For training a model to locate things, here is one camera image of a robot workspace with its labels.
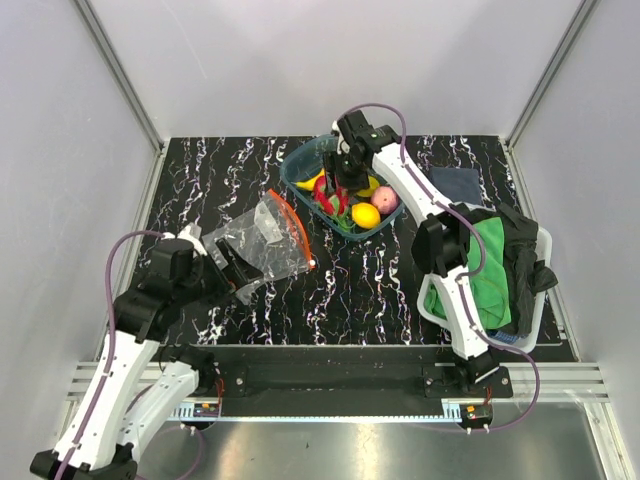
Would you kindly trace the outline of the yellow fake banana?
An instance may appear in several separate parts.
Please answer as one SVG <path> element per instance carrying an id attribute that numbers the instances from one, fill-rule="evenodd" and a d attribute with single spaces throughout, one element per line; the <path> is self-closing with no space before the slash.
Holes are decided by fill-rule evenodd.
<path id="1" fill-rule="evenodd" d="M 312 192 L 314 190 L 316 182 L 325 175 L 325 170 L 321 169 L 316 175 L 312 178 L 305 181 L 298 181 L 295 183 L 295 186 L 303 191 Z"/>

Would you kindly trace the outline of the red fake fruit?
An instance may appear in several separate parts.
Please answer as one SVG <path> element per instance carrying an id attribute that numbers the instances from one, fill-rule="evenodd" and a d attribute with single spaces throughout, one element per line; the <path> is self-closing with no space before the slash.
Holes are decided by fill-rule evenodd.
<path id="1" fill-rule="evenodd" d="M 349 197 L 344 189 L 329 191 L 325 175 L 321 175 L 314 184 L 315 204 L 343 231 L 353 230 L 353 221 L 349 219 Z"/>

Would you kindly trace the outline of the yellow fake lemon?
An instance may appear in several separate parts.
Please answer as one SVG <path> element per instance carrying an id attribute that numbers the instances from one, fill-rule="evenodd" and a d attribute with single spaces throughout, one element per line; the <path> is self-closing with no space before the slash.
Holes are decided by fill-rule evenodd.
<path id="1" fill-rule="evenodd" d="M 360 198 L 371 198 L 376 189 L 380 186 L 379 181 L 376 177 L 369 175 L 368 176 L 368 185 L 366 188 L 361 189 L 356 192 L 356 196 Z"/>

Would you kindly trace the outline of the clear zip top bag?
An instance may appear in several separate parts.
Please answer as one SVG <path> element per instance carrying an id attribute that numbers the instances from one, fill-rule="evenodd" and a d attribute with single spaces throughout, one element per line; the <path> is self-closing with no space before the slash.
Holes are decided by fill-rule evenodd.
<path id="1" fill-rule="evenodd" d="M 226 239 L 246 261 L 264 273 L 262 280 L 236 292 L 243 304 L 248 304 L 264 284 L 305 273 L 315 266 L 301 220 L 273 190 L 265 193 L 251 210 L 202 237 L 217 266 L 224 267 L 226 261 L 215 245 L 218 239 Z"/>

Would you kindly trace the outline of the purple fake fruit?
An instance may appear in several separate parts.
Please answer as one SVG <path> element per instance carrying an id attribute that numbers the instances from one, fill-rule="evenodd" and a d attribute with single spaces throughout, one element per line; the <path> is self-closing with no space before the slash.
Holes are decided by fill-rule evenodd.
<path id="1" fill-rule="evenodd" d="M 381 215 L 389 215 L 399 206 L 399 197 L 391 187 L 379 186 L 371 195 L 370 203 Z"/>

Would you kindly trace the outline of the orange fake fruit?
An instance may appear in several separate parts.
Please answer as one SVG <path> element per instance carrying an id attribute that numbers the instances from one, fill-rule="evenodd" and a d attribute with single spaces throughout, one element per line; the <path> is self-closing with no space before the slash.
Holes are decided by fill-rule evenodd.
<path id="1" fill-rule="evenodd" d="M 351 219 L 360 228 L 371 230 L 381 223 L 378 209 L 371 203 L 361 202 L 351 206 Z"/>

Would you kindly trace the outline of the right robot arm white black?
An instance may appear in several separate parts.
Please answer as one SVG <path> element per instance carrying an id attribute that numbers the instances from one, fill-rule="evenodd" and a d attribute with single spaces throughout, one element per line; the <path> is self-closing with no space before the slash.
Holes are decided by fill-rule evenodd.
<path id="1" fill-rule="evenodd" d="M 450 332 L 456 355 L 455 387 L 466 396 L 480 394 L 499 364 L 472 294 L 471 277 L 483 269 L 486 253 L 468 220 L 470 210 L 453 203 L 432 185 L 407 152 L 405 131 L 396 133 L 388 125 L 376 128 L 357 107 L 334 121 L 331 131 L 337 146 L 324 159 L 329 186 L 353 193 L 363 189 L 374 173 L 386 181 L 412 215 L 417 231 L 411 255 L 424 274 L 418 307 L 424 308 L 433 286 L 444 308 L 444 328 Z M 474 270 L 468 266 L 472 237 L 480 244 L 482 257 Z"/>

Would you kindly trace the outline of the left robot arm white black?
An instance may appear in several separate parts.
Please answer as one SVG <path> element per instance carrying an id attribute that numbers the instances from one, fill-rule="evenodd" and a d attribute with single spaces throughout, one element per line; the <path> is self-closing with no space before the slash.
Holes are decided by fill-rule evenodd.
<path id="1" fill-rule="evenodd" d="M 217 306 L 262 278 L 228 243 L 216 246 L 218 266 L 201 241 L 182 231 L 161 234 L 143 279 L 124 293 L 106 293 L 105 352 L 70 426 L 50 450 L 35 454 L 30 471 L 41 479 L 133 479 L 149 443 L 187 396 L 217 388 L 214 357 L 182 347 L 140 397 L 134 391 L 182 309 Z"/>

